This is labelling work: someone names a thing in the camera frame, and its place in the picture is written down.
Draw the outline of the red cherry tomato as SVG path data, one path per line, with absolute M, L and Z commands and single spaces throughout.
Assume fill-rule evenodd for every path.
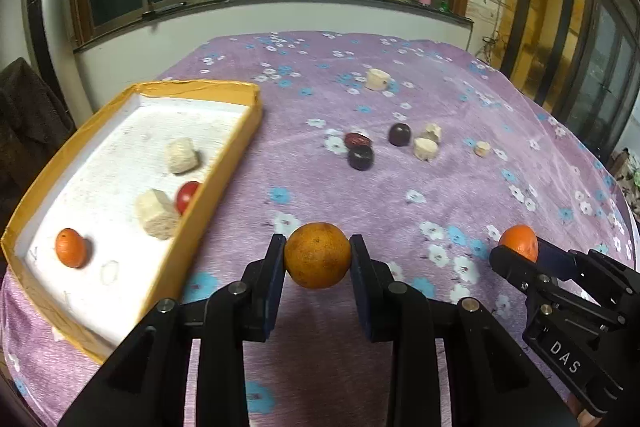
M 180 186 L 175 196 L 175 207 L 180 215 L 183 215 L 189 208 L 191 200 L 198 193 L 200 186 L 201 183 L 198 181 L 188 181 Z

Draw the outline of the dark plum near foam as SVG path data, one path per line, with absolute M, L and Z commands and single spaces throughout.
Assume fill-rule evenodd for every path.
M 393 146 L 401 147 L 407 146 L 411 141 L 411 137 L 411 128 L 408 124 L 400 122 L 399 124 L 393 124 L 393 126 L 390 127 L 390 130 L 388 130 L 387 140 Z

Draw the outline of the dark purple plum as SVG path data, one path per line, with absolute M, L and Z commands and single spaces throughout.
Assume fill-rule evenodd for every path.
M 367 171 L 374 164 L 373 148 L 369 145 L 356 145 L 348 151 L 347 161 L 352 169 Z

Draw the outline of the bright orange fruit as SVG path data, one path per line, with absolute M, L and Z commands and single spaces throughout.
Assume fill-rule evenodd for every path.
M 513 225 L 506 229 L 499 239 L 499 244 L 515 251 L 531 262 L 538 259 L 539 246 L 537 236 L 528 225 Z

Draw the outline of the large beige foam block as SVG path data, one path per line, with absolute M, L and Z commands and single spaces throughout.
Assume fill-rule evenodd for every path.
M 140 194 L 134 201 L 134 212 L 149 236 L 161 241 L 175 236 L 180 215 L 163 191 L 150 188 Z

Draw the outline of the dull orange fruit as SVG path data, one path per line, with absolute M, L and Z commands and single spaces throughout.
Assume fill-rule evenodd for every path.
M 331 223 L 306 223 L 286 241 L 284 264 L 291 279 L 303 288 L 332 287 L 344 279 L 352 264 L 349 240 Z

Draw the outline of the small beige foam chunk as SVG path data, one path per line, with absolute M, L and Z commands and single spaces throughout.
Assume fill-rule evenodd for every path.
M 486 157 L 491 151 L 491 146 L 488 142 L 478 141 L 474 145 L 474 153 L 480 157 Z

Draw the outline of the dark red ridged fruit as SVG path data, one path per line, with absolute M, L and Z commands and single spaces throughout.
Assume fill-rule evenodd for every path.
M 367 136 L 358 132 L 346 133 L 343 141 L 347 150 L 352 150 L 354 147 L 358 146 L 371 146 L 371 140 Z

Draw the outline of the dark coat on chair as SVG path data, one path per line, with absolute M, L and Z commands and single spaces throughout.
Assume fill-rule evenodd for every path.
M 75 125 L 62 102 L 24 58 L 1 71 L 1 224 Z

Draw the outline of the silver tower air conditioner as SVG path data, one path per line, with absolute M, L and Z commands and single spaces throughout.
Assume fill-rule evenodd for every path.
M 67 35 L 65 0 L 22 0 L 29 61 L 79 126 L 92 114 Z

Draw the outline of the beige foam piece round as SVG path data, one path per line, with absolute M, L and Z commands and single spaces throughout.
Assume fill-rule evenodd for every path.
M 413 155 L 422 161 L 435 159 L 439 152 L 437 142 L 427 138 L 416 138 L 413 141 Z

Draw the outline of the beige foam piece small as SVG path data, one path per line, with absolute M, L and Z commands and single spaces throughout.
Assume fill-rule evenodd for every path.
M 439 124 L 435 124 L 434 122 L 429 122 L 423 129 L 421 133 L 422 138 L 431 140 L 436 144 L 439 144 L 442 141 L 442 127 Z

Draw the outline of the purple floral tablecloth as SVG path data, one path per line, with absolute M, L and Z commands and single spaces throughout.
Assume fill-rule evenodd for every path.
M 369 68 L 390 87 L 363 87 Z M 498 70 L 454 46 L 298 32 L 217 38 L 157 75 L 257 82 L 262 125 L 201 243 L 186 300 L 200 300 L 262 257 L 272 233 L 331 222 L 428 297 L 480 300 L 521 343 L 524 298 L 491 271 L 500 234 L 525 223 L 563 249 L 599 249 L 635 268 L 626 204 L 614 178 L 570 130 Z M 442 127 L 430 162 L 387 142 L 392 124 Z M 347 164 L 343 135 L 373 142 L 374 165 Z M 486 157 L 474 153 L 488 142 Z M 15 387 L 55 426 L 98 368 L 27 300 L 2 285 L 2 345 Z M 288 278 L 277 326 L 245 348 L 252 426 L 381 426 L 389 345 L 358 324 L 349 277 L 327 291 Z

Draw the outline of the yellow-rimmed white foam tray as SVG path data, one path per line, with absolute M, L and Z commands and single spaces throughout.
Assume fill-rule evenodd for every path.
M 139 82 L 85 122 L 44 167 L 3 232 L 6 261 L 38 312 L 77 350 L 103 362 L 143 315 L 177 298 L 198 244 L 262 120 L 260 90 L 230 80 Z M 190 138 L 200 167 L 173 174 L 165 146 Z M 174 198 L 201 183 L 174 237 L 143 231 L 136 198 Z M 58 232 L 86 241 L 80 269 L 62 265 Z

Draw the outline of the beige foam block in tray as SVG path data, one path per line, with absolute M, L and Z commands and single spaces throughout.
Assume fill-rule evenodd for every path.
M 167 169 L 173 174 L 183 174 L 200 167 L 198 151 L 190 138 L 179 138 L 165 146 Z

